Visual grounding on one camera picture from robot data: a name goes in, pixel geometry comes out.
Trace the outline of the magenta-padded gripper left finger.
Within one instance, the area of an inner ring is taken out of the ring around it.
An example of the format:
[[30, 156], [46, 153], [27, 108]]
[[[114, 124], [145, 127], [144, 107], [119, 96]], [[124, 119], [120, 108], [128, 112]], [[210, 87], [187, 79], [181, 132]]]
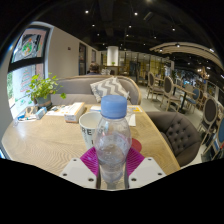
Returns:
[[60, 176], [84, 188], [100, 188], [100, 167], [96, 150], [90, 148], [80, 158], [72, 158]]

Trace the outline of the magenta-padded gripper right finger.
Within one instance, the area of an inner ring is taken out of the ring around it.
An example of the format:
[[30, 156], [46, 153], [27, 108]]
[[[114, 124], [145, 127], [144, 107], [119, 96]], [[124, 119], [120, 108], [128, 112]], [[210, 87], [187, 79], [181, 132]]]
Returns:
[[140, 188], [165, 177], [165, 172], [152, 157], [144, 157], [131, 148], [126, 158], [125, 188]]

